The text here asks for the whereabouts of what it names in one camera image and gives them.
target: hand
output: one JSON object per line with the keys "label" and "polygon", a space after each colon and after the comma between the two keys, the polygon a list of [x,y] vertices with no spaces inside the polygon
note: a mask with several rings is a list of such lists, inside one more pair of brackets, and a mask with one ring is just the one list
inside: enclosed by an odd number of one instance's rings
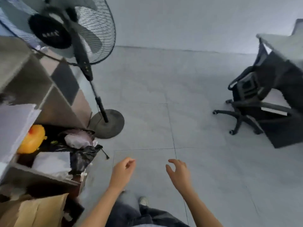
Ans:
{"label": "hand", "polygon": [[136,167],[136,160],[127,157],[114,166],[111,180],[109,182],[109,189],[115,189],[122,192],[124,187],[131,179],[131,175]]}
{"label": "hand", "polygon": [[169,159],[169,163],[173,163],[176,166],[176,170],[174,172],[169,165],[166,165],[166,172],[172,180],[172,184],[184,197],[184,195],[193,190],[190,171],[187,169],[186,163],[181,160]]}

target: chair wheel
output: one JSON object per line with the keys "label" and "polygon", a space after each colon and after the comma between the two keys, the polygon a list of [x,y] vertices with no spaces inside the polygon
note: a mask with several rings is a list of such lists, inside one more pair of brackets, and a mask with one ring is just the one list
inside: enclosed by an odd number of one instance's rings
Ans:
{"label": "chair wheel", "polygon": [[262,134],[262,133],[263,133],[263,131],[257,131],[257,130],[254,130],[254,133],[255,133],[256,135],[259,135],[259,134]]}

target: fan blade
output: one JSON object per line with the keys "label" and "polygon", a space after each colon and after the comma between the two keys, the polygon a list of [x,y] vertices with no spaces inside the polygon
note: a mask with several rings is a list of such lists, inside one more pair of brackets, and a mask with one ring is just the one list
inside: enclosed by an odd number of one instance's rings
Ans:
{"label": "fan blade", "polygon": [[52,6],[66,9],[66,8],[74,8],[76,6],[82,6],[91,8],[93,10],[98,10],[96,4],[93,0],[51,0],[50,4]]}
{"label": "fan blade", "polygon": [[72,26],[84,38],[92,53],[97,53],[101,49],[102,42],[92,31],[75,22],[72,22]]}
{"label": "fan blade", "polygon": [[0,0],[0,7],[9,21],[13,23],[19,30],[33,34],[28,26],[28,19],[31,17],[30,14],[17,9],[7,0]]}
{"label": "fan blade", "polygon": [[26,5],[28,5],[38,13],[41,13],[41,11],[46,6],[46,3],[43,0],[21,0],[21,1],[23,1]]}
{"label": "fan blade", "polygon": [[52,50],[54,53],[58,54],[59,56],[65,57],[65,58],[73,58],[74,57],[74,49],[72,46],[70,46],[67,49],[58,49],[49,47],[50,50]]}

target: sneaker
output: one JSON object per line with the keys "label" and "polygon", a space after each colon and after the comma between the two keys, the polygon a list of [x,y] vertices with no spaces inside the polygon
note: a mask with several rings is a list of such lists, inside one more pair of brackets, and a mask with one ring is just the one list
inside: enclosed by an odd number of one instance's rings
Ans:
{"label": "sneaker", "polygon": [[140,197],[138,203],[143,206],[149,205],[149,201],[148,201],[147,197],[145,197],[145,196]]}

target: desk top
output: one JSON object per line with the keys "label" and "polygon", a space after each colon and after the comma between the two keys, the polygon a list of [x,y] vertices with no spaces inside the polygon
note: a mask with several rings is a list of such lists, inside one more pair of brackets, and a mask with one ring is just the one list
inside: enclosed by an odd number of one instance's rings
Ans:
{"label": "desk top", "polygon": [[257,38],[284,60],[289,60],[303,71],[303,34],[282,36],[257,34]]}

